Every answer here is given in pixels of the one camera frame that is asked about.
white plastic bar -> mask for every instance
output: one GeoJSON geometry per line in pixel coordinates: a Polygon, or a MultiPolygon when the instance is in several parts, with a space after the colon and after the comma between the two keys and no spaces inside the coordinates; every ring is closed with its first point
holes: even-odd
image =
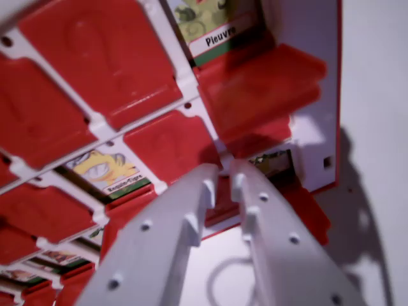
{"type": "Polygon", "coordinates": [[[200,245],[217,180],[218,167],[202,164],[142,210],[120,231],[76,304],[178,305],[190,246],[200,245]]]}
{"type": "Polygon", "coordinates": [[[239,202],[260,305],[366,305],[269,180],[244,160],[231,163],[231,199],[239,202]]]}
{"type": "MultiPolygon", "coordinates": [[[[131,124],[128,124],[127,126],[124,126],[119,132],[117,132],[115,134],[114,137],[106,137],[106,139],[104,140],[98,140],[94,143],[91,143],[89,145],[86,145],[84,147],[82,147],[81,149],[78,149],[60,159],[57,159],[56,161],[53,161],[52,163],[47,164],[46,166],[44,166],[42,169],[38,170],[38,171],[20,171],[19,173],[21,173],[21,175],[19,175],[19,179],[17,179],[16,181],[9,183],[8,185],[3,186],[2,188],[0,188],[0,194],[6,193],[7,191],[16,188],[17,186],[27,182],[28,180],[33,179],[34,177],[39,177],[40,175],[44,174],[45,172],[48,172],[50,170],[53,170],[54,168],[67,163],[68,161],[76,158],[77,156],[80,156],[82,154],[85,154],[88,151],[91,151],[92,149],[95,149],[97,146],[102,145],[110,140],[115,140],[115,138],[117,138],[120,135],[123,135],[129,131],[132,131],[133,129],[137,128],[138,126],[141,126],[145,123],[147,123],[148,121],[151,121],[159,116],[164,115],[165,113],[168,113],[169,111],[179,107],[180,105],[184,105],[184,103],[187,102],[184,99],[180,99],[177,100],[176,102],[173,102],[172,104],[169,104],[155,112],[150,113],[148,116],[143,117],[141,119],[138,119],[136,121],[134,121],[131,124]]],[[[22,166],[27,166],[25,163],[21,164],[21,163],[16,163],[14,165],[14,160],[16,161],[22,161],[21,158],[19,158],[18,156],[11,156],[10,154],[5,154],[8,158],[11,159],[11,165],[10,167],[22,167],[22,166]]]]}
{"type": "Polygon", "coordinates": [[[9,295],[14,295],[14,302],[17,304],[23,304],[24,300],[21,297],[21,292],[25,289],[23,286],[12,284],[0,279],[0,292],[8,293],[9,295]]]}

